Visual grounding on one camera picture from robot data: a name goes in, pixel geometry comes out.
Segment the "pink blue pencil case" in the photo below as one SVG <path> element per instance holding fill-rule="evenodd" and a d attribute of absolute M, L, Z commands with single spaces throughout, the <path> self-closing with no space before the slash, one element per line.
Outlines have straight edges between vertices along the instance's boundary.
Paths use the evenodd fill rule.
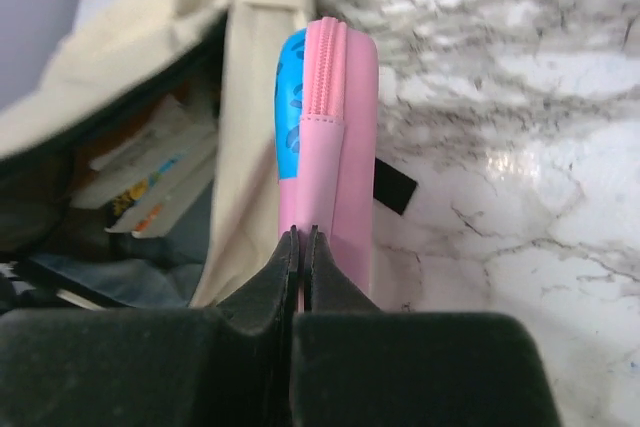
<path fill-rule="evenodd" d="M 297 307 L 310 309 L 320 238 L 336 280 L 368 294 L 372 266 L 378 54 L 373 40 L 323 17 L 284 43 L 274 93 L 279 230 L 295 229 Z"/>

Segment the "yellow orange paperback book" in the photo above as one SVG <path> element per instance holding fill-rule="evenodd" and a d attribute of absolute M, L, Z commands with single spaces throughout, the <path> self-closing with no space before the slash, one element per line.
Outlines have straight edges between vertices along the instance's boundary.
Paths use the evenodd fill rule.
<path fill-rule="evenodd" d="M 183 105 L 169 96 L 131 140 L 90 162 L 97 172 L 146 172 L 183 153 L 215 131 L 204 107 Z"/>

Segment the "169-Storey Treehouse book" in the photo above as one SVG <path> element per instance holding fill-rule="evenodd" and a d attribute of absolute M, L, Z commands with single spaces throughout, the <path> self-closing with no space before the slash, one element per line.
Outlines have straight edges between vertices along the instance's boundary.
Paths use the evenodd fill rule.
<path fill-rule="evenodd" d="M 93 180 L 74 192 L 71 206 L 108 207 L 108 233 L 161 237 L 211 183 L 216 146 L 212 128 L 149 130 L 109 154 Z"/>

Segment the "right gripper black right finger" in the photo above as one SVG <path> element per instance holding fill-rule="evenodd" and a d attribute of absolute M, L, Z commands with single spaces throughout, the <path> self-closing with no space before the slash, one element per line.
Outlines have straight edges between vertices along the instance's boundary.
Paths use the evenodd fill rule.
<path fill-rule="evenodd" d="M 387 313 L 306 242 L 292 323 L 296 426 L 557 426 L 535 342 L 496 313 Z"/>

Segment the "cream canvas backpack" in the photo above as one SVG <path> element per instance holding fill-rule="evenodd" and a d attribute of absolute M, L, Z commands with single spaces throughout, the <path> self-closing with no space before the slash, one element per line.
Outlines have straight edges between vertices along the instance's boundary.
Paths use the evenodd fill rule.
<path fill-rule="evenodd" d="M 243 287 L 297 233 L 279 230 L 276 72 L 284 43 L 321 18 L 315 0 L 113 0 L 1 112 L 4 260 L 85 310 L 205 307 Z M 211 115 L 213 179 L 167 234 L 108 233 L 110 209 L 72 196 L 169 96 Z M 414 186 L 375 156 L 373 213 L 402 211 Z"/>

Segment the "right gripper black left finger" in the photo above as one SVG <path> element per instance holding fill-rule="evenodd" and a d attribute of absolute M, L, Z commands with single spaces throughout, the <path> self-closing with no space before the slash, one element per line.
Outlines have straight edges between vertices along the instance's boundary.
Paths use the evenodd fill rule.
<path fill-rule="evenodd" d="M 299 240 L 215 307 L 15 310 L 5 426 L 269 426 L 287 410 Z"/>

